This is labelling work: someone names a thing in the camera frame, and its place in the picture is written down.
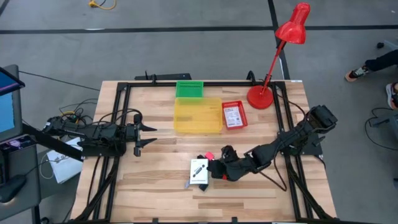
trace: green basket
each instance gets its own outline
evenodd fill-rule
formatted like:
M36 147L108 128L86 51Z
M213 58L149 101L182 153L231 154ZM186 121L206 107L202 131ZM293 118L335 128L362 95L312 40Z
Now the green basket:
M175 97L203 97L203 82L177 81Z

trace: white paper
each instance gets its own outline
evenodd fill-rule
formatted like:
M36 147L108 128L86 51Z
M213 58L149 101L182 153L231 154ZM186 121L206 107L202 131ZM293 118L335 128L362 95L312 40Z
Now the white paper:
M208 184L208 159L192 159L191 160L191 173L190 184Z
M241 113L239 113L239 108L237 106L224 108L224 114L227 127L243 126Z
M75 138L70 141L67 141L66 144L81 151L83 148L77 145L77 143L80 141L81 141L80 138ZM50 161L58 161L58 162L50 162L52 170L54 171L54 176L58 184L62 184L65 181L77 175L78 173L80 173L83 167L82 162L72 158L64 159L67 156L55 152L54 150L48 152L47 157L49 158Z

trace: monitor screen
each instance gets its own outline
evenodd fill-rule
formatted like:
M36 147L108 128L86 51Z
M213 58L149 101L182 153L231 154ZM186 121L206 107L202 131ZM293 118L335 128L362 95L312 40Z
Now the monitor screen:
M0 68L0 96L24 87L25 84Z
M12 93L0 96L0 133L15 127Z

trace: person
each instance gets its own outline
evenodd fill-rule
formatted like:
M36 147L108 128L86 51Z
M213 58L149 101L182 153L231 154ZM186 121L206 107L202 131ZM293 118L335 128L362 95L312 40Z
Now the person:
M348 72L345 78L347 81L353 82L369 73L376 72L393 65L398 65L398 50L393 50L376 59L365 61L365 64L362 67ZM398 82L387 84L386 92L388 105L394 110L397 109Z

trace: lamp shade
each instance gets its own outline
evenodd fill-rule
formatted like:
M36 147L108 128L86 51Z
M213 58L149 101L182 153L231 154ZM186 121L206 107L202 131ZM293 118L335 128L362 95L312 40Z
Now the lamp shade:
M293 10L292 17L276 30L275 36L292 44L304 44L304 23L311 11L308 3L301 2Z

